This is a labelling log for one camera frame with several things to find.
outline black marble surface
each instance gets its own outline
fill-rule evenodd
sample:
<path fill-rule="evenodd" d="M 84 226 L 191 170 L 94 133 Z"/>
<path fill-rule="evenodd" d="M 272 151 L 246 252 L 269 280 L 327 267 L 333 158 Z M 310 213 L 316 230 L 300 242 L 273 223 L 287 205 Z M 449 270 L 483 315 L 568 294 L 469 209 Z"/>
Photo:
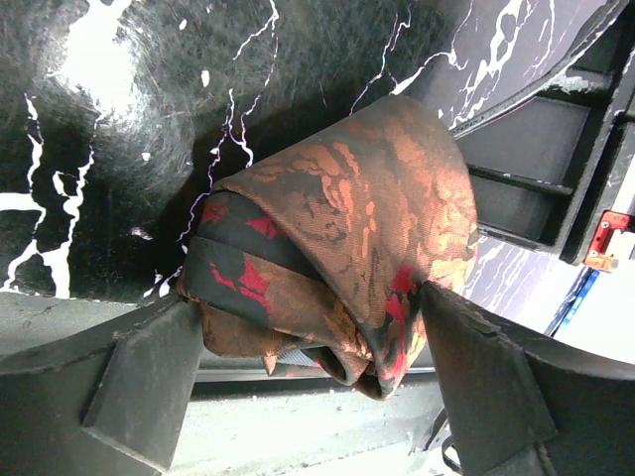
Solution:
<path fill-rule="evenodd" d="M 162 295 L 215 179 L 389 93 L 454 127 L 547 72 L 605 3 L 2 0 L 0 288 Z M 510 267 L 544 257 L 508 250 L 474 276 L 514 293 L 528 272 Z"/>

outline folded necktie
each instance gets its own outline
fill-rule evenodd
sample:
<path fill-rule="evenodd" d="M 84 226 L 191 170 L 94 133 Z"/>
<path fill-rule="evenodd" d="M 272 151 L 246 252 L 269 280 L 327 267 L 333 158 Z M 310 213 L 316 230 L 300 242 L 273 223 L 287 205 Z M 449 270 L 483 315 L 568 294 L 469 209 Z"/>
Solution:
<path fill-rule="evenodd" d="M 219 181 L 179 290 L 199 302 L 210 351 L 261 356 L 271 373 L 300 349 L 385 399 L 426 343 L 419 287 L 459 290 L 477 241 L 451 134 L 390 96 Z"/>

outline red clip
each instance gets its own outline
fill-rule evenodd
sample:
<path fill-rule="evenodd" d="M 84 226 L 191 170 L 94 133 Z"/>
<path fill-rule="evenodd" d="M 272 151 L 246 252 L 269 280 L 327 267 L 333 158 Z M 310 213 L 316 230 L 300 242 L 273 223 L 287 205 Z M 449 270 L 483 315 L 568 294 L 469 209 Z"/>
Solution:
<path fill-rule="evenodd" d="M 595 270 L 611 271 L 617 259 L 612 254 L 606 254 L 606 250 L 613 234 L 616 231 L 626 231 L 630 221 L 630 215 L 616 213 L 614 211 L 605 211 L 599 225 L 597 225 L 597 230 L 586 253 L 584 264 Z"/>

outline white veining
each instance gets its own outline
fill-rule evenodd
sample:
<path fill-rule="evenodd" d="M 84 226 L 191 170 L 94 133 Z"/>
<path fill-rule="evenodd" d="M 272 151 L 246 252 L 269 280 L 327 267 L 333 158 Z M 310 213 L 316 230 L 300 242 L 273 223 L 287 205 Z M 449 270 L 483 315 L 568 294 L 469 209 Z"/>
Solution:
<path fill-rule="evenodd" d="M 500 282 L 499 277 L 501 277 L 500 279 L 502 280 L 501 272 L 503 274 L 505 273 L 505 270 L 503 270 L 503 268 L 505 267 L 505 265 L 509 263 L 510 259 L 513 259 L 512 255 L 514 250 L 511 249 L 510 246 L 505 246 L 505 251 L 507 252 L 507 254 L 505 255 L 505 258 L 498 263 L 498 266 L 496 267 L 496 273 L 494 273 L 494 276 L 491 278 L 491 280 L 487 284 L 487 287 L 485 288 L 484 294 L 488 297 L 492 296 L 490 291 L 492 287 Z"/>
<path fill-rule="evenodd" d="M 502 293 L 502 295 L 505 297 L 505 307 L 503 307 L 501 310 L 497 311 L 502 316 L 506 315 L 507 309 L 509 309 L 510 305 L 516 304 L 516 302 L 514 301 L 514 298 L 516 297 L 516 295 L 521 290 L 525 289 L 525 282 L 527 280 L 529 280 L 532 276 L 534 276 L 534 274 L 536 273 L 537 269 L 534 266 L 529 272 L 527 271 L 527 269 L 524 269 L 522 271 L 523 271 L 523 278 L 522 278 L 522 280 L 520 280 L 520 283 L 517 283 L 516 281 L 514 281 L 514 282 L 510 283 L 509 286 L 508 286 L 508 291 L 510 289 L 512 289 L 512 290 L 514 290 L 514 293 L 512 293 L 511 296 L 509 296 L 509 295 L 505 296 L 505 294 Z"/>
<path fill-rule="evenodd" d="M 324 105 L 324 107 L 328 107 L 328 104 L 326 104 L 326 96 L 324 95 L 324 87 L 321 84 L 321 81 L 318 81 L 317 84 L 319 84 L 319 92 L 321 93 L 321 102 Z"/>
<path fill-rule="evenodd" d="M 157 270 L 155 270 L 155 285 L 152 286 L 151 288 L 149 288 L 147 291 L 145 291 L 143 293 L 143 297 L 147 298 L 149 297 L 152 292 L 155 290 L 155 286 L 163 279 L 163 275 L 161 273 L 157 273 Z"/>
<path fill-rule="evenodd" d="M 33 174 L 40 168 L 41 158 L 44 152 L 44 138 L 40 130 L 40 122 L 38 111 L 33 104 L 33 101 L 29 95 L 25 92 L 24 99 L 27 104 L 27 111 L 29 113 L 29 120 L 34 122 L 36 130 L 38 132 L 38 138 L 36 139 L 30 133 L 27 133 L 27 138 L 32 145 L 31 151 L 31 166 L 27 171 L 27 183 L 29 184 L 29 193 L 13 193 L 3 192 L 0 193 L 0 211 L 14 210 L 14 211 L 37 211 L 40 213 L 36 224 L 34 225 L 31 242 L 27 245 L 25 250 L 14 260 L 9 263 L 7 268 L 7 280 L 4 282 L 0 292 L 17 292 L 18 287 L 14 286 L 17 278 L 17 271 L 20 265 L 29 261 L 32 257 L 39 255 L 38 252 L 38 240 L 35 238 L 35 233 L 45 220 L 47 216 L 47 210 L 40 206 L 33 199 Z"/>
<path fill-rule="evenodd" d="M 424 71 L 424 69 L 426 69 L 428 64 L 430 64 L 430 62 L 432 60 L 435 60 L 436 58 L 445 57 L 445 58 L 447 58 L 447 63 L 450 66 L 452 66 L 452 67 L 454 67 L 454 68 L 456 68 L 458 70 L 465 69 L 465 67 L 467 66 L 467 61 L 463 65 L 458 64 L 457 58 L 456 58 L 456 48 L 454 46 L 454 43 L 456 42 L 456 38 L 458 37 L 459 33 L 461 32 L 461 30 L 463 29 L 463 27 L 467 23 L 467 20 L 471 16 L 473 7 L 474 7 L 474 0 L 470 0 L 469 1 L 469 9 L 467 10 L 467 15 L 465 16 L 465 18 L 463 19 L 463 21 L 461 22 L 459 27 L 456 29 L 456 32 L 454 33 L 454 36 L 453 36 L 451 44 L 450 44 L 449 52 L 438 52 L 438 53 L 435 53 L 434 55 L 432 55 L 431 57 L 427 58 L 424 61 L 424 63 L 421 66 L 419 66 L 419 69 L 417 69 L 417 71 L 412 76 L 410 76 L 410 77 L 408 77 L 408 78 L 406 78 L 406 79 L 404 79 L 402 81 L 399 81 L 395 85 L 395 88 L 391 91 L 391 94 L 401 94 L 402 92 L 404 92 L 408 86 L 410 86 L 413 82 L 415 82 L 415 80 L 421 75 L 421 73 Z"/>
<path fill-rule="evenodd" d="M 95 109 L 99 112 L 92 127 L 88 157 L 85 164 L 77 168 L 75 194 L 68 195 L 64 192 L 64 184 L 60 177 L 61 172 L 55 171 L 51 178 L 58 194 L 66 198 L 63 203 L 63 211 L 70 216 L 66 239 L 55 250 L 45 253 L 38 250 L 35 232 L 44 221 L 47 211 L 33 200 L 33 174 L 41 165 L 40 159 L 44 152 L 45 141 L 40 132 L 38 111 L 33 101 L 25 93 L 29 119 L 36 123 L 39 135 L 38 138 L 35 138 L 28 134 L 33 146 L 32 165 L 27 172 L 29 193 L 0 194 L 0 211 L 9 209 L 38 211 L 40 218 L 35 225 L 33 238 L 29 245 L 20 256 L 9 264 L 8 279 L 0 291 L 16 291 L 13 284 L 16 281 L 17 269 L 32 257 L 39 255 L 45 266 L 51 269 L 51 278 L 56 287 L 56 298 L 70 298 L 68 254 L 75 226 L 81 216 L 79 210 L 83 204 L 83 189 L 87 183 L 86 175 L 94 164 L 93 142 L 97 126 L 107 110 L 121 106 L 118 101 L 122 97 L 129 98 L 132 83 L 129 52 L 114 44 L 115 36 L 120 27 L 119 20 L 123 12 L 132 4 L 132 0 L 114 0 L 111 5 L 104 5 L 100 0 L 86 0 L 86 2 L 88 3 L 86 14 L 68 28 L 69 33 L 65 44 L 66 59 L 62 68 L 48 75 L 48 77 L 63 81 L 70 90 L 79 92 L 76 87 L 81 86 L 83 90 L 88 91 Z M 109 73 L 104 75 L 102 73 L 105 67 L 108 68 Z M 116 78 L 110 74 L 112 70 L 117 70 Z"/>
<path fill-rule="evenodd" d="M 537 5 L 532 5 L 529 1 L 527 1 L 527 13 L 525 17 L 521 19 L 521 10 L 524 3 L 525 0 L 510 0 L 498 14 L 496 19 L 496 33 L 489 43 L 489 59 L 481 61 L 476 73 L 470 75 L 467 84 L 460 91 L 465 92 L 465 99 L 461 109 L 452 121 L 451 128 L 472 119 L 476 113 L 480 111 L 491 94 L 496 90 L 501 78 L 503 67 L 512 58 L 520 31 L 537 7 Z M 502 29 L 502 22 L 506 16 L 511 16 L 516 21 L 514 34 L 509 42 L 507 42 L 505 32 L 503 32 Z M 504 42 L 508 43 L 507 48 L 505 49 L 505 53 L 499 57 L 500 47 Z M 485 94 L 482 94 L 475 102 L 473 102 L 475 92 L 488 77 L 494 79 L 494 84 L 487 89 Z"/>
<path fill-rule="evenodd" d="M 547 25 L 549 24 L 549 42 L 547 44 L 547 49 L 543 56 L 536 62 L 532 64 L 530 70 L 533 70 L 532 78 L 535 77 L 537 73 L 542 73 L 541 67 L 545 64 L 545 61 L 553 54 L 554 52 L 554 28 L 556 26 L 556 0 L 549 0 L 549 11 L 550 17 L 545 20 L 543 23 L 543 30 L 540 32 L 540 38 L 538 39 L 538 43 L 543 39 L 545 32 L 547 31 Z"/>
<path fill-rule="evenodd" d="M 484 243 L 484 237 L 479 237 L 478 243 L 482 245 Z M 476 262 L 472 276 L 469 278 L 467 285 L 461 291 L 461 295 L 464 298 L 466 299 L 471 298 L 472 293 L 474 292 L 474 289 L 476 288 L 476 284 L 479 282 L 480 278 L 483 275 L 483 270 L 485 269 L 485 266 L 490 261 L 494 261 L 498 257 L 498 255 L 501 253 L 501 251 L 503 251 L 504 248 L 505 248 L 505 243 L 501 242 L 494 248 L 491 248 L 487 253 L 482 255 L 480 258 L 478 258 L 478 261 Z"/>
<path fill-rule="evenodd" d="M 531 252 L 528 250 L 513 250 L 514 256 L 511 260 L 505 260 L 505 271 L 500 280 L 498 280 L 498 286 L 493 295 L 491 295 L 491 302 L 487 306 L 487 310 L 492 312 L 498 312 L 498 306 L 504 298 L 508 298 L 507 291 L 512 286 L 516 285 L 516 282 L 521 273 L 527 273 L 525 265 L 531 258 Z"/>
<path fill-rule="evenodd" d="M 202 82 L 202 87 L 209 86 L 209 71 L 207 69 L 200 72 L 200 82 Z"/>
<path fill-rule="evenodd" d="M 567 34 L 567 32 L 571 29 L 571 25 L 573 24 L 573 21 L 577 18 L 577 14 L 579 13 L 580 7 L 583 6 L 584 2 L 575 2 L 575 10 L 572 12 L 572 14 L 569 14 L 569 23 L 562 28 L 562 34 L 560 35 L 560 37 L 558 38 L 558 41 L 554 44 L 553 49 L 557 49 L 561 43 L 563 42 L 563 39 L 565 38 L 565 35 Z"/>
<path fill-rule="evenodd" d="M 236 137 L 233 133 L 233 122 L 234 122 L 234 117 L 236 115 L 236 104 L 234 101 L 234 97 L 233 97 L 233 87 L 229 88 L 229 90 L 227 91 L 227 94 L 229 96 L 229 103 L 227 104 L 227 113 L 225 115 L 225 121 L 223 122 L 222 125 L 222 137 L 220 138 L 220 140 L 218 141 L 218 143 L 216 144 L 215 147 L 213 147 L 210 150 L 210 153 L 213 154 L 215 156 L 215 159 L 212 161 L 212 163 L 209 165 L 209 167 L 207 168 L 207 177 L 208 177 L 208 183 L 209 183 L 209 189 L 208 191 L 200 194 L 196 200 L 193 202 L 193 204 L 190 207 L 190 219 L 188 220 L 188 225 L 186 226 L 186 229 L 180 234 L 179 238 L 177 239 L 178 243 L 181 243 L 181 249 L 183 251 L 183 253 L 186 255 L 188 253 L 188 247 L 185 246 L 183 244 L 183 240 L 191 233 L 192 227 L 193 227 L 193 223 L 195 221 L 195 213 L 194 210 L 196 209 L 196 207 L 198 206 L 198 204 L 204 200 L 205 198 L 207 198 L 211 192 L 212 186 L 213 186 L 213 177 L 212 177 L 212 171 L 213 168 L 216 166 L 216 164 L 218 164 L 221 160 L 221 154 L 220 154 L 220 148 L 222 146 L 222 144 L 225 142 L 225 140 L 227 138 L 229 138 L 232 142 L 234 142 L 236 145 L 238 145 L 243 152 L 247 155 L 248 157 L 248 162 L 246 164 L 246 167 L 249 168 L 253 165 L 254 162 L 254 153 L 251 150 L 251 148 L 247 145 L 247 127 L 245 124 L 245 120 L 246 118 L 253 113 L 253 111 L 256 109 L 258 102 L 260 100 L 260 98 L 262 97 L 262 94 L 264 92 L 264 89 L 266 89 L 266 87 L 269 85 L 269 82 L 271 81 L 271 77 L 274 73 L 274 69 L 276 66 L 276 59 L 278 58 L 278 37 L 276 35 L 276 22 L 280 19 L 280 14 L 278 13 L 278 8 L 276 6 L 276 3 L 274 2 L 274 0 L 269 0 L 269 4 L 271 6 L 271 16 L 267 19 L 267 21 L 265 22 L 265 24 L 262 26 L 262 28 L 260 28 L 256 33 L 252 33 L 251 35 L 249 35 L 249 37 L 240 45 L 240 47 L 238 48 L 238 51 L 236 52 L 236 54 L 234 55 L 234 57 L 232 58 L 232 60 L 236 61 L 240 58 L 240 56 L 242 55 L 244 49 L 249 45 L 249 43 L 257 37 L 260 37 L 263 33 L 265 33 L 267 30 L 271 29 L 271 37 L 274 39 L 275 41 L 275 48 L 274 48 L 274 52 L 272 55 L 272 63 L 271 66 L 269 68 L 269 72 L 267 74 L 267 77 L 263 83 L 263 87 L 260 91 L 260 93 L 258 95 L 256 95 L 256 97 L 254 98 L 251 106 L 240 115 L 240 132 L 239 132 L 239 137 Z M 207 86 L 207 82 L 208 82 L 208 72 L 206 70 L 204 70 L 201 74 L 201 81 L 203 83 L 203 86 Z M 170 282 L 178 277 L 181 274 L 183 267 L 179 267 L 174 273 L 172 273 L 170 276 L 168 276 L 167 278 L 165 278 L 161 284 L 159 285 L 159 296 L 162 298 L 163 296 L 165 296 L 169 291 L 170 291 Z"/>
<path fill-rule="evenodd" d="M 397 24 L 397 22 L 399 22 L 399 15 L 395 14 L 395 23 L 393 24 L 393 31 L 390 34 L 388 43 L 384 45 L 384 49 L 381 54 L 381 68 L 379 69 L 379 72 L 377 72 L 377 74 L 375 74 L 370 79 L 370 81 L 366 83 L 366 86 L 364 87 L 364 89 L 361 91 L 359 96 L 357 96 L 357 99 L 355 99 L 355 101 L 353 102 L 353 105 L 350 107 L 350 114 L 352 114 L 355 111 L 355 107 L 357 106 L 357 103 L 361 100 L 362 97 L 364 97 L 366 92 L 368 92 L 368 89 L 370 88 L 370 86 L 372 86 L 375 81 L 381 79 L 384 76 L 384 72 L 386 70 L 386 55 L 388 54 L 389 51 L 392 52 L 395 50 L 395 46 L 397 45 L 397 40 L 399 40 L 401 29 L 410 28 L 411 20 L 412 20 L 412 14 L 410 12 L 410 8 L 408 9 L 408 21 L 399 23 L 399 26 Z"/>

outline gray surface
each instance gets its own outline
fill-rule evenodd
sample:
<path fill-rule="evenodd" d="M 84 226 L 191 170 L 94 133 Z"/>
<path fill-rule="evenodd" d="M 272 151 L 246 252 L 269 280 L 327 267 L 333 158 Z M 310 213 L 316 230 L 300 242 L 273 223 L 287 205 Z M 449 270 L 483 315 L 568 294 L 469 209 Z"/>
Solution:
<path fill-rule="evenodd" d="M 355 458 L 380 464 L 366 474 L 409 474 L 421 458 L 409 455 L 413 433 L 435 418 L 440 398 L 429 385 L 400 388 L 388 402 L 357 392 L 192 402 L 168 474 L 356 474 L 362 466 L 342 472 Z"/>
<path fill-rule="evenodd" d="M 134 308 L 131 304 L 0 293 L 0 355 L 68 337 Z"/>
<path fill-rule="evenodd" d="M 580 267 L 556 256 L 482 237 L 461 295 L 490 312 L 543 332 L 563 303 Z"/>

